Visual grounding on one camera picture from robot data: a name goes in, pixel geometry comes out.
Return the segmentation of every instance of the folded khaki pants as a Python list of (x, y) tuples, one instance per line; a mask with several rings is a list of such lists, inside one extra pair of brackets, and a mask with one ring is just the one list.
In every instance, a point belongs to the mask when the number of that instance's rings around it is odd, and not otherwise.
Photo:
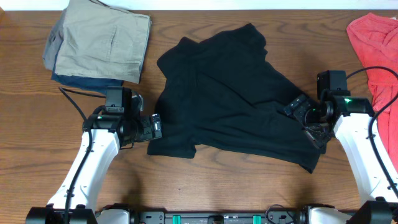
[(149, 16), (70, 0), (55, 73), (139, 83), (149, 28)]

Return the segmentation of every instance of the pink t-shirt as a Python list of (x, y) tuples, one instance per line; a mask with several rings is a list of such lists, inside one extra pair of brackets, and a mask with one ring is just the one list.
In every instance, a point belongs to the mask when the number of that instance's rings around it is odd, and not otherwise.
[[(398, 21), (369, 13), (354, 20), (347, 33), (363, 67), (384, 66), (398, 72)], [(373, 95), (373, 109), (380, 110), (398, 92), (398, 81), (391, 73), (372, 69), (366, 71)], [(377, 120), (381, 141), (398, 170), (398, 101)]]

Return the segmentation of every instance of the table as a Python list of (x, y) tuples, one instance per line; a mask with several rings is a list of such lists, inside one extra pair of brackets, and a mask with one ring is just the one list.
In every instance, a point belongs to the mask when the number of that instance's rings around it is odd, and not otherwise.
[[(156, 60), (183, 37), (196, 41), (249, 22), (266, 37), (266, 59), (316, 98), (317, 73), (361, 68), (347, 25), (368, 11), (139, 11), (152, 29), (138, 91), (151, 113), (164, 89)], [(393, 16), (395, 11), (374, 11)], [(0, 223), (23, 223), (64, 180), (81, 142), (82, 119), (44, 69), (42, 52), (60, 12), (6, 12), (0, 23)], [(365, 73), (348, 81), (354, 96), (371, 97)], [(103, 99), (72, 95), (89, 114)], [(264, 211), (279, 203), (297, 208), (328, 203), (359, 208), (344, 150), (334, 139), (313, 174), (297, 164), (198, 146), (194, 159), (146, 155), (147, 143), (121, 151), (98, 197), (137, 210)]]

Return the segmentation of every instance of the black shirt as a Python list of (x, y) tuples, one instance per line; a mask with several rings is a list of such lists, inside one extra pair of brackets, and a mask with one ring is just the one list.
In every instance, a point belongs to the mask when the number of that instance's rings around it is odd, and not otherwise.
[(302, 92), (265, 61), (265, 45), (248, 24), (200, 43), (184, 37), (161, 56), (167, 82), (155, 112), (163, 138), (151, 141), (147, 153), (193, 158), (195, 145), (206, 144), (312, 172), (321, 152), (283, 112)]

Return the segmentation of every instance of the fabric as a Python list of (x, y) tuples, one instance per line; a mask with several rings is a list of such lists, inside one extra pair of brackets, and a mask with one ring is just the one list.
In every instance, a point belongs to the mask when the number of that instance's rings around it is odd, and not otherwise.
[(248, 24), (199, 44), (184, 37), (157, 65), (167, 78), (155, 112), (162, 139), (149, 155), (193, 158), (195, 145), (269, 156), (312, 172), (321, 153), (283, 108), (301, 92), (265, 62), (265, 38)]
[[(63, 22), (66, 10), (62, 11), (60, 19), (52, 28), (44, 47), (43, 63), (44, 67), (53, 70), (55, 59), (63, 42)], [(108, 86), (121, 86), (123, 81), (109, 78), (86, 78), (76, 76), (57, 75), (52, 72), (52, 80), (63, 85), (81, 88), (83, 90), (97, 91), (105, 94)]]
[[(398, 72), (398, 21), (369, 13), (347, 27), (354, 50), (364, 67), (384, 66)], [(395, 76), (380, 69), (367, 70), (373, 109), (379, 111), (398, 92)], [(381, 141), (398, 170), (398, 102), (377, 120)]]
[(70, 0), (55, 73), (139, 83), (150, 25), (149, 16)]

